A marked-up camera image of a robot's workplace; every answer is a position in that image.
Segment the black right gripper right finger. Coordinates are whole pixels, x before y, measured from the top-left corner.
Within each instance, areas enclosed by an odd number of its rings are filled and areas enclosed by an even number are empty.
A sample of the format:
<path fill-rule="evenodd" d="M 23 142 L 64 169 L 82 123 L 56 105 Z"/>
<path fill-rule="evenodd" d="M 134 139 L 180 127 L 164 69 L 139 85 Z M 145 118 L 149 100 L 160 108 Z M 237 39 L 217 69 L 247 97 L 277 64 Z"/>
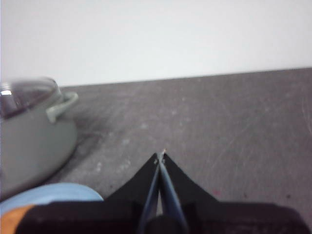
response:
<path fill-rule="evenodd" d="M 217 200 L 193 182 L 167 155 L 169 174 L 191 234 L 309 234 L 308 225 L 294 209 L 273 203 Z"/>

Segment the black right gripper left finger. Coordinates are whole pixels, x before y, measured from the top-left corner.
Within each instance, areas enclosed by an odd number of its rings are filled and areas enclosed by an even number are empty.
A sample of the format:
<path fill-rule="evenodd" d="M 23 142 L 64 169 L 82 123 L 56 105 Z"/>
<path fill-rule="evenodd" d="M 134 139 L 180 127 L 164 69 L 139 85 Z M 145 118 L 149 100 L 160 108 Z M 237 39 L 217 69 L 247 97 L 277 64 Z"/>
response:
<path fill-rule="evenodd" d="M 17 225 L 18 234 L 135 234 L 156 214 L 158 157 L 103 201 L 60 201 L 36 205 Z"/>

